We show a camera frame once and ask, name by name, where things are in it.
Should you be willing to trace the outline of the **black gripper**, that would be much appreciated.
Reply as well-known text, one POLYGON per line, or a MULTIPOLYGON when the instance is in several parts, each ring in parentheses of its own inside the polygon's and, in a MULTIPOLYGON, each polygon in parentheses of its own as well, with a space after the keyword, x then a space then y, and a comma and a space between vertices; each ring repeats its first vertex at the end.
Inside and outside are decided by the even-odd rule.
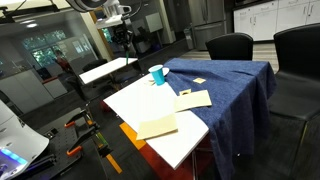
POLYGON ((125 24, 114 26, 112 31, 112 40, 121 45, 125 50, 128 50, 133 39, 133 32, 128 30, 125 24))

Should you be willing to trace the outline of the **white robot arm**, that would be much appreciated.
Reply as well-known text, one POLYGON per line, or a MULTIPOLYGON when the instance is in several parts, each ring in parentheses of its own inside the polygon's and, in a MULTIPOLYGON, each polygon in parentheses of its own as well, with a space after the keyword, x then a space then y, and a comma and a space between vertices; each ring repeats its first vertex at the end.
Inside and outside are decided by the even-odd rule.
POLYGON ((121 5, 119 0, 66 0, 66 2, 81 13, 100 11, 102 15, 95 22, 96 28, 110 28, 112 41, 121 45, 125 51, 129 50, 132 32, 127 28, 126 20, 131 16, 130 6, 121 5))

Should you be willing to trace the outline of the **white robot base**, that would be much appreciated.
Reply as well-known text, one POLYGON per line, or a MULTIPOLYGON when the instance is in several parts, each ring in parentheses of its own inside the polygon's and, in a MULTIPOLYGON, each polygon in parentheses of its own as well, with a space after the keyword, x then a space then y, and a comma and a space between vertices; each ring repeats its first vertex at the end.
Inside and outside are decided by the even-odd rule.
POLYGON ((30 128, 0 101, 0 180, 12 180, 23 173, 48 144, 48 138, 30 128))

